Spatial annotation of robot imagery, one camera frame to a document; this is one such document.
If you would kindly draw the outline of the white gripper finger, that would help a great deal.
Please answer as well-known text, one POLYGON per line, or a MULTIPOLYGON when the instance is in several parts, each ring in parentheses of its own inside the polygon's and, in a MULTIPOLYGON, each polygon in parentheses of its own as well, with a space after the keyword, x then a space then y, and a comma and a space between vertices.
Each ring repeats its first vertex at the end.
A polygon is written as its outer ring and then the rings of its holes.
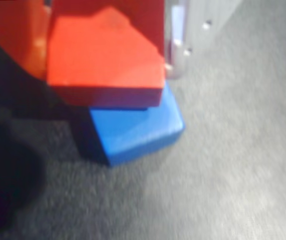
POLYGON ((178 79, 193 54, 204 51, 231 18, 240 0, 166 0, 165 71, 178 79))

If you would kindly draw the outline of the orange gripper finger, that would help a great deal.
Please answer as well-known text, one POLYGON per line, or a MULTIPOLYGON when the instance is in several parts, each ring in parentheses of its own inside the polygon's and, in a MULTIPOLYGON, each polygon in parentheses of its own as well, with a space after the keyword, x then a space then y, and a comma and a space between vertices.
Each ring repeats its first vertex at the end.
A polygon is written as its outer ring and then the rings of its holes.
POLYGON ((43 0, 0 0, 0 47, 31 76, 46 76, 51 8, 43 0))

